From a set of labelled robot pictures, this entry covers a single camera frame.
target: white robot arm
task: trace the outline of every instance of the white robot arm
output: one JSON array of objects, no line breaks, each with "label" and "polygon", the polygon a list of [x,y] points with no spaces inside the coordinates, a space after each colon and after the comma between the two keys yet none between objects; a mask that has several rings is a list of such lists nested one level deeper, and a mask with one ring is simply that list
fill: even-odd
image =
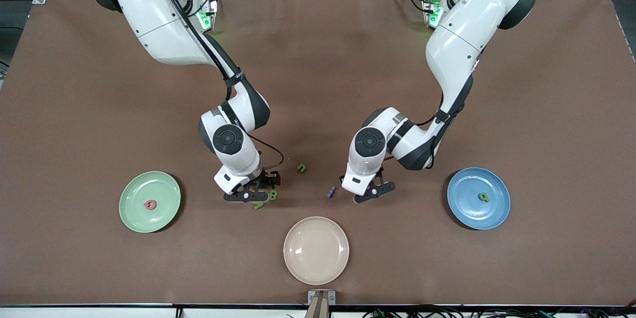
[{"label": "white robot arm", "polygon": [[[245,74],[220,44],[203,32],[212,26],[216,2],[210,0],[96,0],[110,10],[122,12],[139,42],[157,61],[168,65],[208,64],[223,74],[228,96],[221,105],[201,116],[198,132],[205,145],[223,166],[214,180],[231,198],[237,190],[257,179],[269,179],[264,173],[259,152],[248,132],[264,126],[270,108],[252,87]],[[236,96],[229,98],[231,88]],[[266,193],[247,191],[240,201],[262,202]]]},{"label": "white robot arm", "polygon": [[386,153],[408,170],[430,168],[439,142],[463,109],[473,85],[471,76],[497,28],[520,23],[535,0],[441,0],[435,3],[436,30],[426,45],[426,60],[441,87],[443,101],[426,130],[397,109],[378,109],[364,121],[349,148],[342,187],[356,202],[391,191],[391,182],[373,184]]}]

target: metal bracket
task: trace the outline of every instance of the metal bracket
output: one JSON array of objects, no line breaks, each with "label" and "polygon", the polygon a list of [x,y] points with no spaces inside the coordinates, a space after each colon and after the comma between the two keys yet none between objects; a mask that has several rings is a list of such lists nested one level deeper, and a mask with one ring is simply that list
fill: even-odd
[{"label": "metal bracket", "polygon": [[312,289],[307,292],[307,304],[310,305],[314,296],[318,295],[320,292],[325,292],[327,294],[327,302],[329,305],[336,305],[336,291],[332,289]]},{"label": "metal bracket", "polygon": [[422,8],[434,12],[433,14],[429,14],[427,12],[422,13],[424,15],[424,24],[426,27],[432,27],[433,29],[437,28],[439,19],[444,12],[443,7],[446,6],[446,4],[442,4],[441,1],[442,0],[422,0]]},{"label": "metal bracket", "polygon": [[0,61],[0,80],[4,80],[4,76],[6,76],[6,72],[9,71],[9,65]]},{"label": "metal bracket", "polygon": [[43,3],[46,3],[46,0],[33,0],[31,3],[34,5],[42,5]]}]

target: plate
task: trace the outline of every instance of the plate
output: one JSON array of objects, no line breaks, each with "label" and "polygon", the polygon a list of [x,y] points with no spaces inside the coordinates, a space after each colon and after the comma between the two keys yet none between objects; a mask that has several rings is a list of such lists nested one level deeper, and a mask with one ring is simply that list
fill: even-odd
[{"label": "plate", "polygon": [[135,232],[155,232],[172,221],[179,205],[181,189],[177,180],[162,171],[148,171],[123,189],[120,217]]},{"label": "plate", "polygon": [[302,283],[318,286],[338,278],[349,260],[349,241],[337,223],[313,216],[289,230],[283,247],[285,264]]},{"label": "plate", "polygon": [[506,184],[490,170],[466,168],[448,184],[448,206],[464,225],[477,230],[498,227],[510,212]]}]

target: blue plate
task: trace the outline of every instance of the blue plate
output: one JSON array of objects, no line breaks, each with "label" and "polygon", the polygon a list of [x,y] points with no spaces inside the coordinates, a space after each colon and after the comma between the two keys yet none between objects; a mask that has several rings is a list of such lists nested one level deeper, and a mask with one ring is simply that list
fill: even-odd
[{"label": "blue plate", "polygon": [[458,171],[448,184],[448,205],[457,219],[477,230],[501,225],[510,212],[510,193],[506,184],[492,171],[466,168]]}]

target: table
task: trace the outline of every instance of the table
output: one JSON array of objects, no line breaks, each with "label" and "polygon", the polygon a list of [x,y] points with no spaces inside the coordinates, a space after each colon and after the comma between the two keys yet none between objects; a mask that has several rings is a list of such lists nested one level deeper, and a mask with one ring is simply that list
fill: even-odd
[{"label": "table", "polygon": [[[34,6],[0,92],[0,304],[305,302],[282,243],[308,216],[348,235],[348,266],[325,286],[341,304],[634,297],[636,67],[610,0],[538,0],[497,32],[435,167],[387,162],[397,189],[362,205],[326,197],[357,128],[380,107],[421,121],[438,105],[422,14],[408,0],[221,0],[214,35],[272,107],[254,134],[286,157],[279,199],[259,210],[223,201],[197,133],[225,95],[216,69],[155,62],[92,0]],[[511,192],[495,230],[445,205],[468,166]],[[177,178],[183,206],[137,234],[118,200],[150,170]]]}]

